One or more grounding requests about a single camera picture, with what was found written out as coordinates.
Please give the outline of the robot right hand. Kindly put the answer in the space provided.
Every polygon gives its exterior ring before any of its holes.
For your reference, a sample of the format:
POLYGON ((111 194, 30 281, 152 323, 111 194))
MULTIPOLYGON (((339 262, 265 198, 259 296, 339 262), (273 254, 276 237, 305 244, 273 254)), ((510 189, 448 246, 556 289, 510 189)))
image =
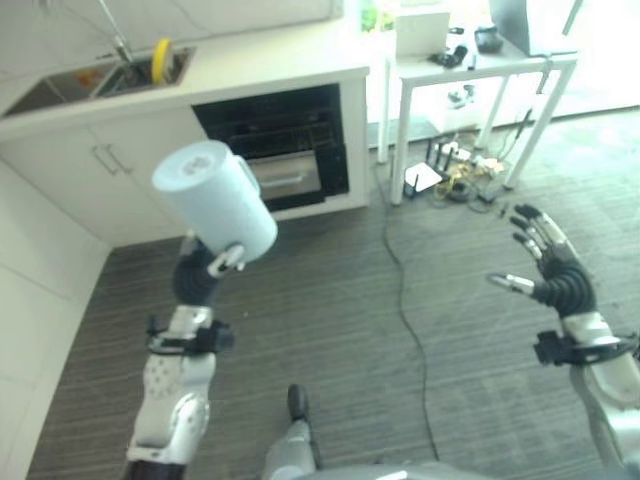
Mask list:
POLYGON ((492 272, 486 275, 487 281, 553 308, 560 318, 595 312, 591 276, 561 227, 531 204, 518 204, 514 212, 509 221, 518 230, 512 237, 532 257, 541 278, 492 272))

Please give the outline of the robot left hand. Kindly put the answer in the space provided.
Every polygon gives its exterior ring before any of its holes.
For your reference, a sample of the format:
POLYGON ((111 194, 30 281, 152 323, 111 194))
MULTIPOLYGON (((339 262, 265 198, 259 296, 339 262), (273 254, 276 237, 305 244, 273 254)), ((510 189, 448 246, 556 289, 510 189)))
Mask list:
POLYGON ((172 289, 178 303, 209 306, 221 279, 233 269, 244 267, 244 253, 245 248, 239 243, 214 253, 189 230, 180 244, 172 275, 172 289))

